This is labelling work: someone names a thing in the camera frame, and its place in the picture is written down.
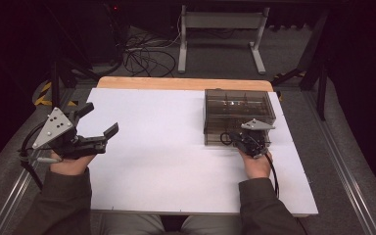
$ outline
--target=person's arm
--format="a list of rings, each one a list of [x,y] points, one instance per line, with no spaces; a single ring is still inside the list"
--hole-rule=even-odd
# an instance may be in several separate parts
[[[239,184],[242,234],[305,234],[276,198],[267,158],[253,159],[240,151],[249,180]]]
[[[91,234],[88,164],[95,156],[51,164],[39,193],[14,234]]]

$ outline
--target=dark sleeve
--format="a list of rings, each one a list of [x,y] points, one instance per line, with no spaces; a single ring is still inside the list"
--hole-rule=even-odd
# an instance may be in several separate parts
[[[240,189],[242,234],[305,234],[285,205],[276,198],[268,178],[243,181]]]
[[[39,193],[14,234],[91,234],[88,169],[67,176],[48,171]]]

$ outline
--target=white metal frame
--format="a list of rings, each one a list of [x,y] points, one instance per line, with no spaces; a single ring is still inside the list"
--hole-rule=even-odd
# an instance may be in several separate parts
[[[259,74],[265,74],[265,68],[259,53],[259,45],[267,21],[269,8],[264,8],[262,13],[206,13],[187,12],[186,6],[182,6],[181,12],[181,46],[179,49],[178,72],[184,73],[187,58],[187,27],[194,28],[258,28],[258,34],[254,42],[250,42],[250,48],[255,58]]]

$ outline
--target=triangular metal plate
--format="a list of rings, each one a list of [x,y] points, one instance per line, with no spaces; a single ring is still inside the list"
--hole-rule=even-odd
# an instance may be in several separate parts
[[[275,128],[273,125],[264,123],[256,119],[253,119],[244,124],[241,124],[241,127],[244,129],[250,129],[250,130],[269,130],[269,129]]]
[[[59,108],[54,108],[47,121],[42,127],[38,137],[32,145],[33,149],[37,149],[53,139],[59,137],[69,129],[74,128],[69,119],[63,114]]]

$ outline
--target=white tabletop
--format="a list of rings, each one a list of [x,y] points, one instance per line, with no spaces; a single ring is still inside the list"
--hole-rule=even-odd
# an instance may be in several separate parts
[[[280,200],[294,215],[317,214],[305,171],[276,93],[269,150]],[[238,183],[246,180],[236,149],[205,146],[204,91],[94,88],[95,110],[78,134],[100,136],[115,122],[107,153],[90,165],[93,210],[155,213],[239,213]]]

